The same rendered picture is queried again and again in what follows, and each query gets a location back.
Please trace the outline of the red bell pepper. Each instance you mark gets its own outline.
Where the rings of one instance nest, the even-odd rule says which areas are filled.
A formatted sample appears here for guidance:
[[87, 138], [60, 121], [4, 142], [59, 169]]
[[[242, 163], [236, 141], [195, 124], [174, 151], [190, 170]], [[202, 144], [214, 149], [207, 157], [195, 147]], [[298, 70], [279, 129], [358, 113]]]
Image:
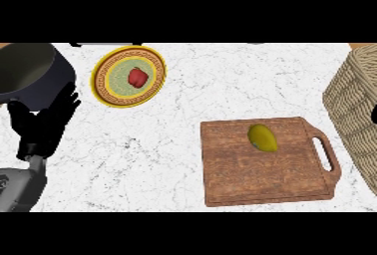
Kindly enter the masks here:
[[133, 68], [128, 73], [128, 83], [134, 88], [140, 88], [146, 81], [148, 81], [149, 75], [139, 69]]

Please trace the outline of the beige wicker basket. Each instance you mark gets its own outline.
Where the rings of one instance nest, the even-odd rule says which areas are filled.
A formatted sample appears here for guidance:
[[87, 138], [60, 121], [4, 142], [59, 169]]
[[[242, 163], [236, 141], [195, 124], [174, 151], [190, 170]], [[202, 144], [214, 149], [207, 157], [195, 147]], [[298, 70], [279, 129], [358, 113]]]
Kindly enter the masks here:
[[377, 195], [377, 43], [353, 49], [322, 93], [344, 148]]

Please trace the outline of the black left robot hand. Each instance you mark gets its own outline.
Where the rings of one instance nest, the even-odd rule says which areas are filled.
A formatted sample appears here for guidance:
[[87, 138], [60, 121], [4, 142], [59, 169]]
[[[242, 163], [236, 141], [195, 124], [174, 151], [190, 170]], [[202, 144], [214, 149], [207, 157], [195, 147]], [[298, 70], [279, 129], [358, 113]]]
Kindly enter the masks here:
[[10, 126], [16, 134], [20, 135], [16, 154], [20, 160], [28, 161], [34, 155], [43, 158], [53, 155], [65, 126], [80, 103], [72, 82], [63, 87], [50, 107], [43, 109], [35, 115], [20, 102], [9, 102]]

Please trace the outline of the dark grey pot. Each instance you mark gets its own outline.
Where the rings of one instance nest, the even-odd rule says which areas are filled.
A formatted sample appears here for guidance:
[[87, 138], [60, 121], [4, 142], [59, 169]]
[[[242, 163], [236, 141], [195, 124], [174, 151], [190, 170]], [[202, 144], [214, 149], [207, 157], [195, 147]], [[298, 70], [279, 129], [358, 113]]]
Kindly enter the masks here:
[[75, 80], [74, 67], [50, 43], [10, 43], [0, 48], [0, 104], [16, 100], [38, 112]]

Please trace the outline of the yellow patterned plate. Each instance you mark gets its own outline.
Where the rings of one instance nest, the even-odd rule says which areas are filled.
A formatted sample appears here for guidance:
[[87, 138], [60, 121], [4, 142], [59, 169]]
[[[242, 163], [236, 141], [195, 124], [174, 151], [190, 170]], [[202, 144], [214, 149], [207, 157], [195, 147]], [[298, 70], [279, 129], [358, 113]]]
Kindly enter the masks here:
[[91, 73], [91, 92], [106, 106], [130, 108], [155, 96], [165, 77], [161, 54], [149, 47], [125, 46], [100, 59]]

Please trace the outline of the brown wooden cutting board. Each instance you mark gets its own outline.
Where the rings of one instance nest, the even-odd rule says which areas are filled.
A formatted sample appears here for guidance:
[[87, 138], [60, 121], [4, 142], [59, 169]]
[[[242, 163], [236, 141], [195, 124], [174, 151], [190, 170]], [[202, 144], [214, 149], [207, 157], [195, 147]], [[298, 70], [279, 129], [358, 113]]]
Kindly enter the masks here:
[[[263, 124], [278, 150], [250, 143], [248, 128]], [[304, 118], [199, 124], [204, 203], [208, 206], [329, 199], [341, 169], [324, 132]]]

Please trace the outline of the yellow lemon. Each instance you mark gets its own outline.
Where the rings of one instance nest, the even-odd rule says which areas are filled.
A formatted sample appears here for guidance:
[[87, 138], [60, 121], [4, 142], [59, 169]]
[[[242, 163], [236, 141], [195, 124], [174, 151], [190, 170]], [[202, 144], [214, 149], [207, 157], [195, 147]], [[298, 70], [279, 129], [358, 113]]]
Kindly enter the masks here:
[[251, 145], [260, 150], [267, 152], [276, 151], [276, 139], [269, 128], [261, 125], [253, 125], [247, 132], [247, 137]]

